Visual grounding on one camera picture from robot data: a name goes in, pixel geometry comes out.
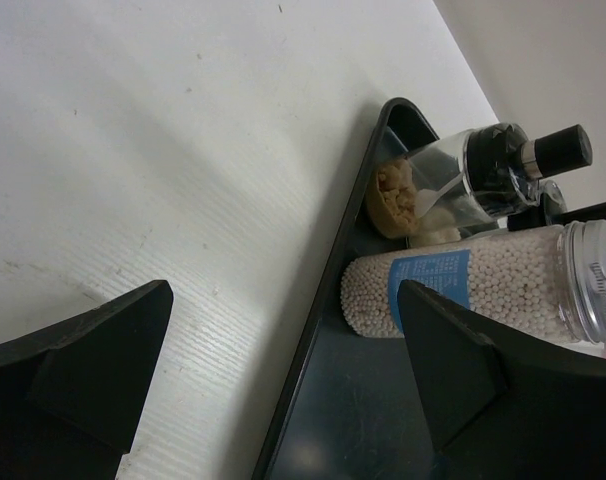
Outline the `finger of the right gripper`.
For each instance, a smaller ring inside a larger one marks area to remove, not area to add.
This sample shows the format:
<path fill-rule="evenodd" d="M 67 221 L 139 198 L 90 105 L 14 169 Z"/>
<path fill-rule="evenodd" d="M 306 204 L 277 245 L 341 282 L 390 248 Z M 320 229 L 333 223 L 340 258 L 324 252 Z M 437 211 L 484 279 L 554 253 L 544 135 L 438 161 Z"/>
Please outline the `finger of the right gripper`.
<path fill-rule="evenodd" d="M 567 225 L 573 221 L 606 221 L 606 202 L 565 211 L 562 204 L 551 198 L 544 198 L 536 207 L 530 207 L 522 213 L 511 215 L 507 219 L 509 231 L 520 231 L 550 225 Z"/>

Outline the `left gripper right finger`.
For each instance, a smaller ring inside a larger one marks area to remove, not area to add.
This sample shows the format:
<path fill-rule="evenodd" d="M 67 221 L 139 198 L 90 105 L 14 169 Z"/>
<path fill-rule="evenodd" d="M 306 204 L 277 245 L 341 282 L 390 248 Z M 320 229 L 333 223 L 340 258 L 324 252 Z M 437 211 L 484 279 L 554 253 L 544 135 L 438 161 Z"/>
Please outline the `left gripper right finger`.
<path fill-rule="evenodd" d="M 439 479 L 606 479 L 606 359 L 415 281 L 397 303 Z"/>

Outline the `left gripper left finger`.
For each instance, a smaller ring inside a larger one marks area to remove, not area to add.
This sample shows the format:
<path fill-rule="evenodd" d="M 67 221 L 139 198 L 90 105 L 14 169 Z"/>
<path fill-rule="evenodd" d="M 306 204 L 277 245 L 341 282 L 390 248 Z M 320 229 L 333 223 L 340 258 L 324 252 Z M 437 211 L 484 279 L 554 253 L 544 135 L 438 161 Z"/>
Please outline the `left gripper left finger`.
<path fill-rule="evenodd" d="M 0 344 L 0 479 L 116 477 L 173 299 L 167 281 L 151 281 Z"/>

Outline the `clear-lid blue-label bottle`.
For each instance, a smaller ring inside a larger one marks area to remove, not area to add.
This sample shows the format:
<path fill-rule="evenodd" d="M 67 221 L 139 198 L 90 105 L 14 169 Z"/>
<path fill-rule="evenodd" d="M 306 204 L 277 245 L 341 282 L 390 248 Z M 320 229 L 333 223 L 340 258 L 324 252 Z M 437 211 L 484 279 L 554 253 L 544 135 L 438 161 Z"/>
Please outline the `clear-lid blue-label bottle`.
<path fill-rule="evenodd" d="M 358 258 L 341 279 L 346 322 L 363 337 L 400 337 L 397 294 L 406 280 L 548 342 L 606 345 L 605 220 Z"/>

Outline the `black-cap brown spice bottle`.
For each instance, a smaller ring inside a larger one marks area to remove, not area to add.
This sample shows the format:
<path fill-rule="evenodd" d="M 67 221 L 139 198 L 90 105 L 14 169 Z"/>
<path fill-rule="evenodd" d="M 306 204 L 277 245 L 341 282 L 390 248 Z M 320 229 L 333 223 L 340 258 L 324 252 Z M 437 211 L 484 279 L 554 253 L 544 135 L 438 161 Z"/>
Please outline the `black-cap brown spice bottle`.
<path fill-rule="evenodd" d="M 538 206 L 546 179 L 592 162 L 581 125 L 530 138 L 516 123 L 497 123 L 382 163 L 367 186 L 365 207 L 388 239 L 478 226 Z"/>

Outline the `black-cap pale spice bottle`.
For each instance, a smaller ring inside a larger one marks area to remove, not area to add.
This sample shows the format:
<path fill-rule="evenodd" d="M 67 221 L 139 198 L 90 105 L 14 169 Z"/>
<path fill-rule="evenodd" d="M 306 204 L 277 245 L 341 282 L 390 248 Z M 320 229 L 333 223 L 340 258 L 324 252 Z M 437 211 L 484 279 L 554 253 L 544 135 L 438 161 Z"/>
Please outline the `black-cap pale spice bottle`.
<path fill-rule="evenodd" d="M 508 231 L 519 231 L 551 225 L 555 218 L 567 212 L 567 204 L 560 187 L 553 180 L 542 182 L 539 203 L 527 210 L 508 216 L 504 222 L 491 222 L 470 227 L 448 227 L 432 233 L 421 233 L 406 239 L 408 248 L 418 248 L 457 242 L 476 236 L 487 236 Z"/>

